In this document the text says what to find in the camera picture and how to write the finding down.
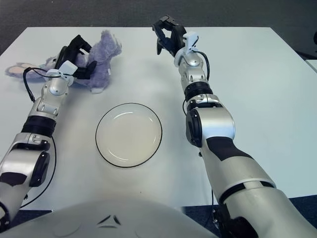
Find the white table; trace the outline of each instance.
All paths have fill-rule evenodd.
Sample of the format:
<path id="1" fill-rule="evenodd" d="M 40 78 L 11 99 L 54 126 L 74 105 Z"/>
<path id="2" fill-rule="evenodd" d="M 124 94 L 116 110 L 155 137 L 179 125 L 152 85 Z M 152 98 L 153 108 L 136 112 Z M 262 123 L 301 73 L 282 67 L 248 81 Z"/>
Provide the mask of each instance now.
<path id="1" fill-rule="evenodd" d="M 0 57 L 0 158 L 25 122 L 31 102 L 20 79 L 5 76 L 16 62 L 43 64 L 77 34 L 94 44 L 103 28 L 27 28 Z M 93 95 L 72 87 L 54 133 L 58 164 L 48 190 L 26 209 L 61 209 L 117 195 L 169 206 L 211 203 L 198 149 L 185 137 L 184 95 L 173 58 L 156 55 L 150 28 L 111 28 L 123 52 L 112 60 L 112 82 Z M 251 154 L 288 197 L 317 194 L 317 74 L 270 28 L 187 28 L 210 61 L 210 84 L 235 119 L 238 148 Z M 30 83 L 36 96 L 42 83 Z M 163 136 L 143 165 L 121 169 L 95 145 L 96 126 L 109 109 L 141 103 L 159 117 Z M 34 197 L 42 188 L 29 193 Z"/>
<path id="2" fill-rule="evenodd" d="M 306 63 L 317 73 L 317 59 L 307 59 Z"/>

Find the black cable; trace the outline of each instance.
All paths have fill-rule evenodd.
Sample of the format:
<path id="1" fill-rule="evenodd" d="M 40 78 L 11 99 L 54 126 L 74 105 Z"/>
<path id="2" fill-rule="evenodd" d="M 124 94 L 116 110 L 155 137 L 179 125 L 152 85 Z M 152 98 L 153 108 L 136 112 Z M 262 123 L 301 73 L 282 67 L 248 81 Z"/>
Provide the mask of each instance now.
<path id="1" fill-rule="evenodd" d="M 199 53 L 201 54 L 205 61 L 206 61 L 206 67 L 207 67 L 207 81 L 209 81 L 209 75 L 210 75 L 210 65 L 209 65 L 209 60 L 208 60 L 208 57 L 206 56 L 206 54 L 204 52 L 201 52 L 201 51 L 193 51 L 195 53 Z"/>
<path id="2" fill-rule="evenodd" d="M 213 190 L 211 190 L 211 211 L 210 211 L 210 214 L 209 214 L 209 216 L 208 216 L 208 218 L 207 218 L 207 220 L 205 222 L 204 227 L 207 226 L 207 224 L 208 224 L 208 222 L 209 222 L 211 217 L 212 217 L 212 222 L 213 222 L 214 221 L 214 218 L 213 218 Z"/>
<path id="3" fill-rule="evenodd" d="M 35 97 L 28 85 L 28 82 L 26 81 L 26 74 L 28 72 L 30 72 L 31 70 L 33 70 L 34 72 L 36 72 L 38 75 L 42 76 L 42 77 L 46 77 L 46 78 L 59 78 L 60 76 L 45 76 L 45 75 L 42 75 L 40 73 L 38 73 L 36 70 L 41 70 L 41 71 L 44 71 L 44 72 L 47 72 L 45 69 L 42 69 L 42 68 L 31 68 L 31 67 L 28 67 L 26 68 L 24 71 L 23 71 L 23 82 L 24 82 L 24 86 L 26 88 L 26 91 L 28 92 L 28 95 L 31 99 L 32 102 L 35 102 Z"/>
<path id="4" fill-rule="evenodd" d="M 53 177 L 54 177 L 54 174 L 55 174 L 55 170 L 56 170 L 56 164 L 57 164 L 57 156 L 56 156 L 56 145 L 55 145 L 55 141 L 54 141 L 54 138 L 52 136 L 52 141 L 53 141 L 53 144 L 54 144 L 54 152 L 55 152 L 55 161 L 54 161 L 54 170 L 53 170 L 53 173 L 52 173 L 52 177 L 49 181 L 49 183 L 46 185 L 46 187 L 44 188 L 44 190 L 39 194 L 37 195 L 34 199 L 32 199 L 31 201 L 29 201 L 28 203 L 24 204 L 23 206 L 21 206 L 20 208 L 23 208 L 27 205 L 29 205 L 30 203 L 34 202 L 36 199 L 38 199 L 45 191 L 46 189 L 48 189 L 51 181 L 53 180 Z"/>
<path id="5" fill-rule="evenodd" d="M 185 104 L 185 102 L 186 102 L 186 99 L 184 99 L 184 101 L 183 101 L 183 112 L 184 112 L 184 114 L 185 114 L 185 116 L 186 116 L 186 112 L 185 112 L 185 109 L 184 109 L 184 104 Z"/>
<path id="6" fill-rule="evenodd" d="M 36 70 L 41 70 L 41 71 L 44 71 L 44 72 L 47 72 L 45 69 L 42 69 L 42 68 L 31 68 L 31 67 L 28 67 L 26 68 L 24 71 L 23 71 L 23 82 L 24 82 L 24 85 L 25 85 L 25 88 L 26 88 L 26 91 L 28 92 L 29 96 L 30 96 L 30 99 L 32 102 L 35 102 L 35 98 L 34 98 L 34 95 L 31 91 L 31 89 L 29 88 L 29 85 L 26 81 L 26 74 L 33 70 L 34 72 L 36 72 L 37 74 L 39 74 L 40 76 L 43 76 L 43 77 L 46 77 L 46 78 L 58 78 L 60 76 L 45 76 L 45 75 L 42 75 L 40 73 L 38 73 Z M 54 161 L 54 169 L 53 169 L 53 173 L 52 173 L 52 177 L 49 181 L 49 183 L 46 185 L 46 187 L 44 188 L 44 190 L 39 194 L 37 195 L 34 199 L 32 199 L 31 201 L 29 201 L 28 203 L 24 204 L 23 206 L 21 206 L 20 208 L 23 208 L 27 205 L 29 205 L 30 203 L 34 202 L 36 199 L 38 199 L 45 191 L 46 189 L 48 189 L 49 185 L 51 184 L 51 181 L 53 180 L 53 177 L 54 177 L 54 174 L 55 174 L 55 170 L 56 170 L 56 165 L 57 165 L 57 155 L 56 155 L 56 144 L 55 144 L 55 141 L 54 141 L 54 138 L 52 136 L 52 141 L 53 141 L 53 145 L 54 145 L 54 153 L 55 153 L 55 161 Z"/>

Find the plush toy ear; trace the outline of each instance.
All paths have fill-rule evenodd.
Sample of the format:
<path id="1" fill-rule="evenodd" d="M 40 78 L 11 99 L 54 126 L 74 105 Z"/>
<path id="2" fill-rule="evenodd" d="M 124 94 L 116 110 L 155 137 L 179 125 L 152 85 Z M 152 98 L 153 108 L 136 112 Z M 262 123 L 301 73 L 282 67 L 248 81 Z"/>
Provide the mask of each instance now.
<path id="1" fill-rule="evenodd" d="M 37 66 L 33 65 L 33 64 L 29 64 L 29 63 L 17 63 L 15 66 L 7 68 L 5 70 L 5 73 L 6 73 L 6 75 L 11 76 L 11 77 L 22 78 L 24 70 L 28 67 L 37 67 Z M 40 78 L 41 77 L 38 74 L 36 74 L 36 75 L 34 75 L 33 78 Z"/>

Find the pink plush ear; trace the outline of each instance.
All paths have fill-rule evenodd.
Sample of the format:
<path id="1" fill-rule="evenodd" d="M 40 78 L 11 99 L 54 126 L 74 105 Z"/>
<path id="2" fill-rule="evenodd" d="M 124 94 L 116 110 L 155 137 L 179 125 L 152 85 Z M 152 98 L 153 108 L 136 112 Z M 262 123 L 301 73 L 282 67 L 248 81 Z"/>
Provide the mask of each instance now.
<path id="1" fill-rule="evenodd" d="M 17 63 L 15 66 L 9 67 L 5 70 L 6 75 L 9 75 L 11 77 L 16 77 L 16 78 L 22 78 L 23 77 L 23 72 L 26 68 L 28 67 L 37 67 L 36 65 L 29 64 L 29 63 Z M 34 73 L 34 75 L 29 72 L 28 73 L 29 78 L 40 78 L 38 74 Z"/>

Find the stuffed animal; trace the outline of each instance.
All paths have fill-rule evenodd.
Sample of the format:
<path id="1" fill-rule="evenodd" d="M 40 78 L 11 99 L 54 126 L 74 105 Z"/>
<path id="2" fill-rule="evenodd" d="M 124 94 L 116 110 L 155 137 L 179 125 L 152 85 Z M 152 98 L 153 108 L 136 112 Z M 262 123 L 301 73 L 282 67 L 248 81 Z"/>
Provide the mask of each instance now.
<path id="1" fill-rule="evenodd" d="M 78 54 L 76 58 L 77 67 L 86 67 L 94 60 L 97 65 L 90 79 L 76 79 L 75 82 L 87 86 L 92 93 L 101 93 L 110 81 L 110 61 L 112 57 L 121 53 L 121 44 L 118 40 L 107 30 L 101 33 L 101 40 L 96 43 L 90 50 L 89 54 Z M 46 63 L 40 66 L 29 63 L 17 63 L 15 66 L 6 69 L 6 74 L 11 77 L 23 78 L 23 71 L 28 67 L 40 67 L 45 70 L 54 68 L 56 58 L 50 57 Z M 34 71 L 29 71 L 27 80 L 42 81 L 43 77 Z"/>

